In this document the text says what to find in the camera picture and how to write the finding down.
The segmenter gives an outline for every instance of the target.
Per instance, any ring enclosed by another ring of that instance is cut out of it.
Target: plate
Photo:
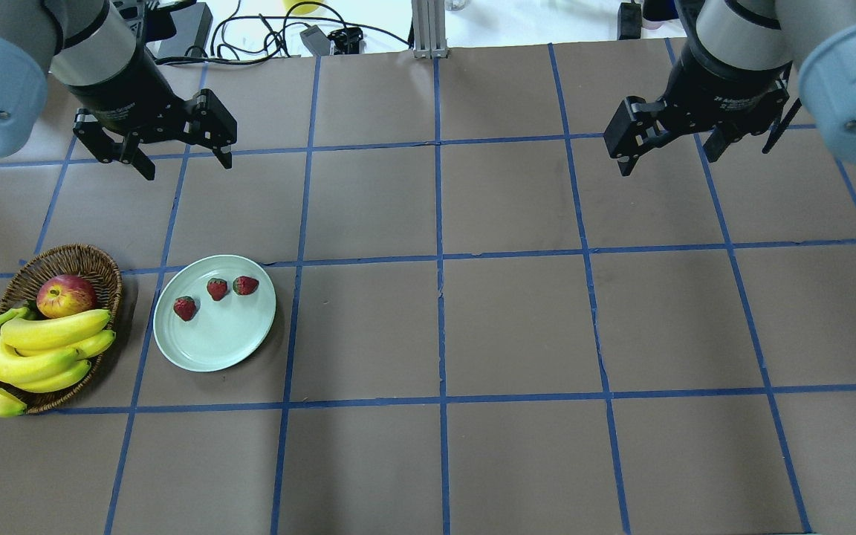
[[[233,280],[259,281],[255,292],[237,295]],[[214,301],[207,281],[227,281],[227,295]],[[190,295],[197,314],[188,322],[173,311],[178,297]],[[276,289],[264,268],[232,254],[208,256],[180,270],[160,293],[154,308],[154,340],[164,357],[191,372],[214,372],[247,358],[264,341],[276,316]]]

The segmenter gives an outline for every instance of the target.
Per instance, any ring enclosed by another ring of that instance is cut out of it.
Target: cable
[[[401,43],[405,44],[405,47],[411,48],[413,44],[408,40],[402,39],[398,35],[391,33],[391,31],[383,30],[380,27],[369,26],[361,23],[352,23],[347,22],[343,15],[333,9],[333,7],[326,6],[326,4],[322,4],[314,1],[305,1],[298,2],[293,4],[292,7],[286,14],[283,16],[266,16],[262,13],[258,13],[256,15],[240,15],[242,0],[237,0],[236,9],[234,9],[233,13],[230,14],[224,20],[221,20],[220,23],[214,27],[213,33],[210,37],[210,54],[206,54],[202,47],[192,47],[188,48],[185,54],[189,54],[191,50],[195,50],[195,48],[200,48],[201,52],[204,52],[203,57],[194,57],[194,56],[171,56],[164,58],[154,58],[154,62],[157,65],[191,65],[191,64],[201,64],[201,63],[214,63],[218,65],[255,65],[259,63],[264,63],[269,59],[276,57],[276,55],[282,55],[284,57],[292,57],[289,54],[288,46],[286,45],[286,37],[285,31],[288,28],[293,26],[305,26],[311,27],[306,21],[321,21],[321,22],[330,22],[342,24],[343,27],[364,27],[367,30],[380,31],[380,33],[384,33],[395,40],[398,40]],[[296,7],[303,6],[304,4],[315,4],[315,6],[325,7],[326,10],[332,11],[333,14],[337,17],[336,19],[330,17],[311,17],[311,16],[292,16],[292,11],[296,9]],[[247,48],[238,47],[238,45],[232,45],[227,43],[227,26],[229,23],[240,20],[253,20],[258,19],[264,24],[267,30],[267,34],[264,38],[264,43],[262,48],[257,51],[248,50]],[[269,23],[270,20],[282,20],[282,28],[279,31],[276,31],[275,28],[271,26]],[[220,35],[221,43],[217,43],[217,35]],[[275,50],[270,50],[270,47],[275,43]],[[224,50],[230,51],[233,54],[232,58],[224,57]],[[254,59],[242,59],[240,54],[266,54],[265,56],[254,58]]]
[[[256,18],[259,18],[259,15],[241,15],[241,16],[238,16],[238,17],[234,17],[234,18],[233,18],[233,20],[245,20],[245,19],[256,19]],[[265,18],[267,18],[267,19],[282,19],[283,17],[278,17],[278,16],[266,16]],[[333,19],[333,18],[326,18],[326,17],[289,17],[289,18],[299,18],[299,20],[312,20],[312,21],[323,21],[323,22],[337,22],[337,23],[340,23],[340,24],[342,24],[342,23],[343,23],[343,21],[336,20],[336,19]],[[217,24],[217,27],[221,27],[221,26],[223,26],[223,25],[224,25],[224,23],[227,23],[227,22],[233,22],[233,21],[231,21],[231,20],[224,20],[224,21],[220,21],[220,24]],[[393,39],[398,40],[400,43],[402,43],[402,44],[406,45],[407,47],[411,48],[411,47],[410,47],[410,45],[408,45],[408,41],[406,41],[405,39],[402,39],[401,37],[398,37],[398,35],[395,35],[394,33],[391,33],[391,31],[389,31],[389,30],[383,30],[383,28],[380,28],[380,27],[368,26],[367,24],[361,24],[361,23],[357,23],[357,22],[346,22],[346,24],[347,24],[347,25],[349,25],[349,26],[364,27],[364,28],[366,28],[367,30],[380,31],[380,33],[384,33],[385,35],[388,35],[389,37],[392,37]]]

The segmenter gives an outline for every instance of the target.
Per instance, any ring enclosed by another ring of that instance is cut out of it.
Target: blue tape
[[[623,467],[619,454],[619,438],[616,435],[616,420],[612,396],[609,392],[609,377],[603,363],[603,349],[600,343],[599,325],[597,324],[597,292],[594,289],[594,271],[590,260],[590,244],[587,241],[587,233],[583,223],[583,213],[580,203],[580,187],[577,185],[577,168],[574,165],[574,148],[571,145],[570,124],[567,119],[567,105],[563,98],[563,85],[560,82],[560,69],[557,67],[557,55],[554,52],[554,44],[547,44],[550,54],[551,70],[554,72],[554,85],[557,87],[557,102],[560,104],[560,121],[563,123],[564,144],[567,149],[567,167],[570,172],[570,186],[574,194],[574,211],[577,214],[577,230],[580,231],[580,246],[583,254],[583,265],[586,272],[587,294],[590,297],[590,311],[592,315],[592,329],[594,329],[594,343],[597,347],[597,363],[600,372],[600,382],[603,393],[606,396],[607,430],[609,431],[609,451],[612,454],[612,470],[616,480],[616,497],[619,501],[620,520],[623,531],[629,535],[629,508],[626,501],[626,488],[623,483]]]
[[[696,149],[699,152],[699,160],[702,163],[706,182],[709,185],[709,193],[713,198],[713,206],[716,208],[716,216],[719,220],[719,226],[722,230],[722,238],[726,243],[728,261],[731,264],[731,270],[735,278],[735,285],[738,288],[738,295],[742,301],[742,309],[745,313],[746,323],[748,324],[748,334],[751,337],[751,345],[755,350],[755,358],[758,362],[758,369],[762,376],[762,383],[765,386],[765,397],[768,399],[768,407],[771,410],[771,420],[774,422],[775,433],[778,435],[778,445],[781,447],[782,460],[785,462],[785,471],[788,472],[788,481],[791,484],[791,493],[794,495],[795,507],[798,510],[798,517],[801,519],[802,528],[805,532],[811,532],[811,521],[808,520],[808,511],[805,509],[805,500],[801,494],[801,487],[798,484],[798,476],[794,469],[794,463],[791,461],[791,448],[788,447],[788,438],[785,437],[785,428],[782,425],[781,415],[778,413],[778,402],[775,401],[774,390],[771,387],[771,377],[768,376],[768,367],[765,365],[765,355],[762,351],[762,345],[758,338],[758,329],[755,328],[755,321],[751,314],[751,305],[748,302],[745,284],[742,280],[742,272],[739,269],[738,259],[735,257],[735,247],[728,233],[728,225],[722,212],[722,204],[719,202],[716,183],[713,180],[713,173],[709,167],[709,161],[706,159],[702,141],[699,139],[699,134],[694,134]]]
[[[432,58],[435,91],[435,261],[438,263],[438,424],[441,439],[441,531],[451,535],[451,485],[448,471],[448,371],[444,319],[444,243],[441,214],[441,69]]]
[[[299,218],[299,250],[296,253],[296,281],[293,288],[293,307],[289,319],[289,344],[286,348],[286,377],[282,387],[282,414],[279,416],[279,444],[276,447],[276,478],[273,484],[273,505],[270,516],[270,532],[279,532],[279,504],[282,501],[282,472],[286,458],[286,436],[289,430],[289,399],[293,391],[293,362],[296,353],[296,328],[299,325],[299,294],[302,292],[302,260],[306,247],[306,223],[309,218],[309,190],[312,174],[313,142],[316,136],[316,109],[319,105],[319,78],[322,58],[316,56],[313,73],[312,101],[309,108],[309,136],[306,140],[306,169],[302,185],[302,216]]]

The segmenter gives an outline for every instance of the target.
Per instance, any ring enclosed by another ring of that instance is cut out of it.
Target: blue tape grid line
[[[208,68],[206,65],[204,65],[203,70],[201,70],[198,88],[203,88],[204,84],[207,82],[207,71]],[[161,291],[163,290],[163,278],[164,274],[166,273],[163,268],[166,267],[167,257],[169,257],[170,254],[170,240],[173,237],[174,224],[177,221],[177,211],[180,207],[181,193],[184,190],[184,179],[186,179],[187,176],[187,160],[189,157],[190,145],[185,145],[183,161],[181,161],[181,170],[177,178],[177,186],[174,189],[174,201],[170,207],[169,220],[167,220],[166,236],[164,236],[163,247],[160,251],[160,267],[157,270],[157,283],[154,288],[154,298],[152,300],[152,317],[147,320],[147,327],[145,329],[145,333],[143,333],[143,345],[142,348],[140,348],[140,359],[138,361],[138,369],[134,377],[134,387],[132,389],[132,402],[130,402],[129,410],[126,413],[128,414],[128,420],[125,424],[125,435],[123,435],[123,440],[121,444],[121,454],[118,458],[118,467],[114,472],[114,485],[111,489],[111,498],[108,503],[108,517],[106,517],[105,520],[105,535],[110,535],[111,529],[114,525],[114,515],[117,511],[118,496],[121,492],[123,471],[125,471],[125,464],[128,463],[130,438],[132,437],[132,431],[134,429],[134,416],[136,416],[137,414],[137,404],[138,400],[140,399],[140,384],[143,382],[143,370],[145,370],[145,365],[147,362],[147,350],[149,350],[150,348],[150,339],[152,338],[152,332],[154,328],[153,305],[156,305],[157,300],[161,297]]]
[[[603,365],[603,348],[600,343],[599,325],[597,324],[597,292],[594,288],[594,271],[590,260],[590,244],[587,240],[586,227],[583,223],[583,210],[580,203],[580,187],[577,185],[577,166],[574,163],[574,148],[571,142],[570,123],[567,120],[567,105],[563,98],[563,85],[560,82],[560,69],[557,67],[557,54],[554,52],[554,44],[547,45],[547,52],[550,54],[551,70],[554,72],[554,85],[557,87],[557,102],[560,105],[560,119],[563,123],[564,145],[567,149],[567,167],[570,172],[570,186],[574,198],[574,210],[577,214],[577,230],[580,231],[580,246],[583,255],[583,265],[586,275],[587,294],[590,298],[590,311],[592,319],[592,331],[594,332],[594,343],[597,347],[597,364],[600,372],[600,382],[603,386],[603,396],[606,401],[607,415],[607,431],[609,433],[609,451],[612,454],[612,471],[616,481],[616,497],[619,501],[620,520],[623,525],[623,532],[627,535],[631,534],[629,528],[629,508],[626,501],[626,488],[623,484],[623,468],[619,455],[619,440],[616,436],[616,420],[614,407],[612,406],[612,394],[609,390],[609,376],[606,372],[606,367]]]
[[[299,220],[299,250],[296,253],[296,281],[293,288],[293,307],[289,319],[289,345],[286,349],[286,377],[282,390],[282,415],[279,418],[279,446],[276,447],[276,480],[270,512],[271,535],[279,532],[279,506],[282,503],[282,472],[286,458],[286,434],[289,430],[289,403],[293,390],[293,363],[296,353],[296,327],[299,324],[299,294],[302,290],[302,258],[305,256],[306,222],[309,217],[309,189],[312,174],[313,142],[316,136],[316,109],[319,102],[319,81],[322,58],[316,57],[313,74],[312,104],[309,108],[309,136],[306,141],[305,178],[302,183],[302,217]]]
[[[432,85],[435,92],[435,246],[438,263],[438,420],[441,436],[441,530],[451,535],[451,492],[448,471],[448,371],[445,361],[444,319],[444,240],[441,231],[441,66],[432,58]]]
[[[834,247],[856,246],[856,238],[843,240],[808,240],[808,241],[744,241],[731,246],[735,250],[748,248],[774,247]],[[590,247],[590,254],[623,254],[623,253],[675,253],[684,250],[724,250],[726,244],[672,244],[672,246],[620,246],[620,247]],[[583,254],[583,250],[502,250],[489,253],[445,253],[445,260],[473,260],[481,258],[527,258],[540,256],[575,256]],[[437,254],[415,254],[403,256],[375,256],[360,258],[332,258],[320,260],[297,260],[261,263],[264,268],[296,268],[313,267],[313,265],[357,265],[357,264],[389,264],[403,262],[434,262]],[[164,265],[164,267],[139,267],[134,270],[122,270],[123,276],[154,275],[160,272],[176,273],[187,265]],[[14,277],[14,272],[0,273],[0,279]]]
[[[675,64],[675,52],[672,51],[672,43],[668,39],[665,40],[666,51],[669,54],[669,60]],[[795,507],[798,510],[798,517],[801,519],[802,529],[805,532],[811,532],[811,522],[808,520],[808,511],[805,509],[805,500],[801,494],[801,485],[798,484],[798,476],[794,470],[794,463],[791,461],[791,450],[788,448],[788,438],[785,437],[785,428],[782,425],[781,415],[778,413],[778,402],[775,400],[774,389],[771,385],[771,376],[768,375],[768,367],[765,365],[765,355],[762,351],[762,345],[758,338],[758,329],[755,326],[754,318],[751,314],[751,305],[748,302],[748,294],[745,284],[742,280],[742,272],[739,269],[738,259],[735,257],[735,247],[731,241],[728,225],[722,212],[722,203],[719,200],[716,182],[713,180],[713,173],[709,167],[709,160],[706,159],[706,152],[702,146],[702,140],[699,134],[694,134],[695,146],[699,152],[699,160],[702,163],[702,170],[706,175],[706,182],[709,185],[709,193],[713,198],[713,206],[716,207],[716,216],[718,217],[719,226],[722,230],[722,238],[726,244],[728,254],[728,263],[731,264],[731,270],[735,277],[735,285],[738,288],[738,295],[742,301],[742,309],[745,313],[745,319],[748,323],[748,334],[751,335],[751,345],[755,350],[755,358],[758,361],[758,369],[762,376],[762,383],[765,386],[765,397],[768,399],[768,407],[771,410],[771,419],[774,421],[775,433],[778,435],[778,445],[781,447],[782,460],[785,462],[785,471],[788,472],[788,481],[791,483],[791,493],[794,495]]]
[[[856,383],[846,385],[795,385],[772,386],[775,394],[813,394],[856,392]],[[612,392],[543,392],[530,394],[473,394],[448,395],[447,404],[470,403],[533,403],[557,401],[600,401],[663,399],[663,398],[707,398],[722,396],[765,395],[764,386],[734,387],[734,389],[676,389],[676,390],[612,390]],[[171,414],[178,412],[230,412],[253,410],[281,410],[286,406],[292,410],[339,409],[353,406],[429,406],[441,403],[441,396],[420,396],[401,398],[363,398],[343,400],[316,400],[254,403],[200,403],[200,404],[162,404],[162,406],[72,406],[60,407],[53,414]]]

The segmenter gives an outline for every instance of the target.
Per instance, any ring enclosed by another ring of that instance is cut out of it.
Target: red apple
[[[77,275],[58,275],[38,290],[35,305],[47,318],[64,318],[90,311],[98,302],[91,283]]]

